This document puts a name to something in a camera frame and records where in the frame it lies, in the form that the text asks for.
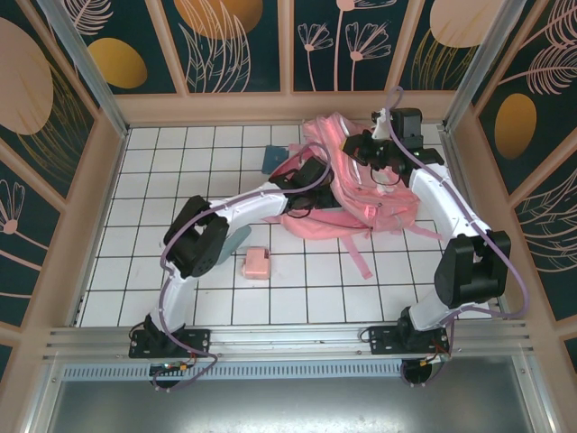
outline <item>yellow oval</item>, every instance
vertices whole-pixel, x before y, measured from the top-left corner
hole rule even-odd
[[[92,42],[88,51],[108,84],[118,88],[137,88],[148,77],[144,60],[126,42],[102,38]]]
[[[50,63],[28,33],[0,18],[0,124],[36,134],[52,111]]]
[[[225,24],[221,2],[231,20],[236,16],[247,33],[261,20],[262,0],[174,0],[174,5],[185,23],[196,33],[210,39],[231,39],[236,32]]]
[[[475,47],[485,38],[501,3],[502,0],[435,0],[431,33],[446,47]]]
[[[514,93],[503,101],[495,121],[495,145],[504,158],[514,160],[520,156],[533,138],[537,124],[537,111],[533,101]]]

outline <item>black mounting plate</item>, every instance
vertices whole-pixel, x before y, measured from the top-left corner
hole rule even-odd
[[[370,327],[368,329],[371,354],[373,355],[406,355],[415,354],[425,356],[435,352],[433,340],[444,350],[449,350],[447,332],[443,327],[424,331],[430,338],[424,338],[425,343],[416,345],[408,350],[402,343],[398,334],[397,325],[388,327]]]
[[[169,354],[155,345],[149,345],[149,335],[147,331],[140,329],[133,331],[131,338],[130,350],[128,357],[133,359],[170,359],[170,358],[189,358],[190,354],[183,348],[177,346]],[[193,349],[202,352],[208,352],[210,348],[210,330],[209,329],[183,329],[179,332],[179,341],[189,345]]]

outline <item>white tile floor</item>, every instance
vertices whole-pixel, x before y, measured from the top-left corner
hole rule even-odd
[[[443,154],[436,125],[424,125],[423,133],[426,145]],[[300,140],[298,125],[132,130],[77,324],[115,327],[143,320],[163,281],[161,239],[187,199],[229,197],[258,187],[267,179],[260,172],[264,146]],[[417,219],[435,230],[425,209],[419,209]],[[335,239],[303,241],[282,226],[255,224],[236,256],[199,281],[188,323],[396,320],[404,307],[433,289],[442,251],[438,241],[405,232],[358,235],[355,243],[372,270],[368,280]],[[270,248],[269,281],[249,281],[240,274],[249,246]]]

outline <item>pink sponge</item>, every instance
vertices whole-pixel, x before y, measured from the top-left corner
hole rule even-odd
[[[242,274],[247,280],[270,278],[270,255],[266,248],[249,248],[246,252]]]

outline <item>pink backpack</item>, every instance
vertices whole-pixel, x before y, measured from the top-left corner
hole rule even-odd
[[[331,190],[343,208],[313,209],[305,217],[299,216],[304,216],[307,211],[295,211],[291,212],[291,216],[284,214],[274,218],[290,233],[313,240],[340,238],[365,279],[372,274],[351,235],[365,233],[368,236],[371,231],[400,234],[401,230],[406,228],[421,235],[439,237],[438,234],[415,225],[419,199],[403,182],[386,187],[377,185],[371,178],[371,167],[359,165],[341,150],[347,136],[360,134],[364,129],[368,129],[366,126],[355,124],[335,113],[306,122],[303,129],[307,143],[324,144],[331,153],[334,172]],[[298,147],[298,144],[293,145],[291,150]],[[324,158],[322,151],[317,148],[308,152],[311,156],[315,154]],[[298,157],[291,157],[283,162],[272,176],[297,169],[298,165]],[[397,175],[390,168],[383,171],[393,182],[397,179]]]

